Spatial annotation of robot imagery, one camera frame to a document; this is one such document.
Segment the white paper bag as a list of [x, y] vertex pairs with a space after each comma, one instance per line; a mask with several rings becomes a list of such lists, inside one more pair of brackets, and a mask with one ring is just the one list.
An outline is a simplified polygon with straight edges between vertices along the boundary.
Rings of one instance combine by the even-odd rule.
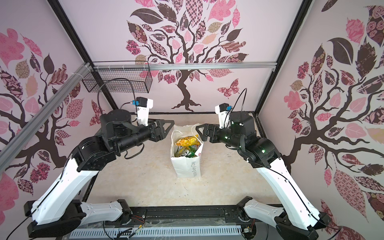
[[[172, 141], [171, 162], [173, 164], [173, 167], [176, 171], [178, 178], [199, 178], [201, 176], [200, 160], [201, 160], [204, 143], [196, 131], [196, 126], [198, 125], [199, 124], [186, 125], [186, 126], [174, 126], [174, 130], [171, 135], [171, 141]], [[176, 141], [183, 137], [193, 136], [193, 135], [197, 135], [201, 142], [201, 145], [196, 152], [197, 156], [194, 158], [186, 158], [186, 157], [175, 158], [175, 152], [178, 147], [175, 145]]]

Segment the yellow chip bag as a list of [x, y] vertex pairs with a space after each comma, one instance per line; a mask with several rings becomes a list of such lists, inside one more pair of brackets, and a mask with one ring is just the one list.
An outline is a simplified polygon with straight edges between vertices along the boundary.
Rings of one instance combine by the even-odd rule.
[[177, 140], [175, 145], [180, 147], [200, 146], [201, 142], [197, 135], [193, 135]]

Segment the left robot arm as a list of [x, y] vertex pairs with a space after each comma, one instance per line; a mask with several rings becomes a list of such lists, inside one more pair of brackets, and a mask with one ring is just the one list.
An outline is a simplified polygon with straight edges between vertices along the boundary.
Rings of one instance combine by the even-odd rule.
[[100, 117], [101, 129], [81, 141], [70, 153], [63, 172], [37, 201], [24, 205], [30, 238], [53, 238], [69, 234], [77, 227], [97, 222], [128, 224], [133, 212], [125, 200], [106, 204], [88, 204], [75, 197], [90, 179], [110, 162], [145, 141], [165, 139], [173, 120], [149, 119], [147, 125], [134, 126], [131, 113], [113, 110]]

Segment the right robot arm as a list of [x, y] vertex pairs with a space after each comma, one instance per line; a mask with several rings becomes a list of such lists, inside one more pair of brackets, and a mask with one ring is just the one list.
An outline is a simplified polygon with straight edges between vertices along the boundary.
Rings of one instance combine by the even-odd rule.
[[270, 184], [281, 207], [262, 204], [251, 197], [238, 203], [242, 221], [259, 220], [274, 227], [284, 240], [316, 240], [330, 216], [314, 207], [300, 190], [275, 145], [257, 135], [253, 117], [244, 112], [219, 114], [219, 124], [196, 127], [202, 141], [223, 143], [237, 153]]

